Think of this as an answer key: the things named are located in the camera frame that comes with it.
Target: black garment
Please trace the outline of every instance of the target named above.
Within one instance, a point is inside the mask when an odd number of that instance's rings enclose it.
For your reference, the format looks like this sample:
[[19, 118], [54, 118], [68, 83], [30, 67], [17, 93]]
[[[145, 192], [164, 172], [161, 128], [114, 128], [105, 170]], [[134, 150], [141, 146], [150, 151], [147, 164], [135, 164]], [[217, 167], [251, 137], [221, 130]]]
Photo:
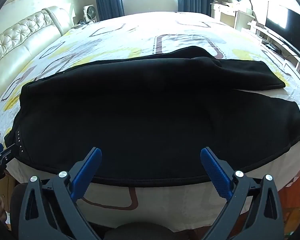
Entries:
[[21, 146], [19, 161], [52, 173], [99, 147], [95, 183], [202, 183], [206, 146], [247, 172], [300, 141], [295, 102], [235, 90], [284, 86], [263, 62], [216, 60], [198, 47], [96, 61], [24, 85], [5, 141]]

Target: flat screen tv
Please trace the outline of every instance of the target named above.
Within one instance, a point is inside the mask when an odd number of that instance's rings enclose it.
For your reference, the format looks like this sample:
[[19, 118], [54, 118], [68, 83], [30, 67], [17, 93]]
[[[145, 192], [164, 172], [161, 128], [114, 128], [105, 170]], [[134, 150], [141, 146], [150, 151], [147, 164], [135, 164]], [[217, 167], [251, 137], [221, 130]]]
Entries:
[[300, 14], [275, 3], [268, 3], [266, 28], [300, 54]]

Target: tufted headboard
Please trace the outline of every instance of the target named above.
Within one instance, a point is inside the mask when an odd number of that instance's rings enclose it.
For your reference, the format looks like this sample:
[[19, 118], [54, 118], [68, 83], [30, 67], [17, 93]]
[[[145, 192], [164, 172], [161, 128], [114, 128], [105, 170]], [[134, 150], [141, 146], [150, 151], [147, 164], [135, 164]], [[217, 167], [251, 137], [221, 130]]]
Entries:
[[68, 13], [45, 8], [0, 34], [0, 97], [24, 67], [73, 27]]

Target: bed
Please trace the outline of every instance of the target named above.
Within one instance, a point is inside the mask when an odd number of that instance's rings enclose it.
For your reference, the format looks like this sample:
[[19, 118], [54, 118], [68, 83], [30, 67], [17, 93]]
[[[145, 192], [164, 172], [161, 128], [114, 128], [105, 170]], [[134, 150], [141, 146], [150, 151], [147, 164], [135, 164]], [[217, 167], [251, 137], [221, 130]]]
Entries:
[[[188, 46], [202, 47], [217, 59], [264, 61], [286, 87], [258, 93], [295, 101], [300, 109], [299, 81], [270, 53], [237, 30], [203, 14], [152, 12], [71, 29], [39, 53], [0, 98], [0, 143], [4, 143], [4, 136], [11, 130], [20, 108], [21, 88], [27, 82], [95, 60], [168, 53]], [[79, 103], [73, 98], [73, 107]], [[75, 139], [84, 142], [85, 132], [77, 131]], [[40, 179], [53, 176], [16, 159], [8, 164], [7, 170], [19, 182], [27, 182], [33, 175]], [[265, 174], [275, 178], [278, 190], [290, 186], [300, 176], [300, 141], [276, 160], [248, 173], [256, 178]], [[225, 200], [218, 196], [211, 182], [156, 188], [91, 183], [77, 204], [87, 220], [98, 225], [115, 228], [148, 221], [181, 231], [211, 225]], [[249, 200], [242, 212], [248, 208]]]

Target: headboard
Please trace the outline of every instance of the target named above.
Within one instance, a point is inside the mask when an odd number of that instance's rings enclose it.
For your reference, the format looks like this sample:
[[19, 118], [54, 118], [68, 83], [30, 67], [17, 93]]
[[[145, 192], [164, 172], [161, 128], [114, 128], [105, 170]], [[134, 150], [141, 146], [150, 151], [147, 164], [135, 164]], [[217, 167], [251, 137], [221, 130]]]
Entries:
[[0, 97], [46, 47], [73, 27], [68, 13], [56, 6], [21, 20], [0, 34]]

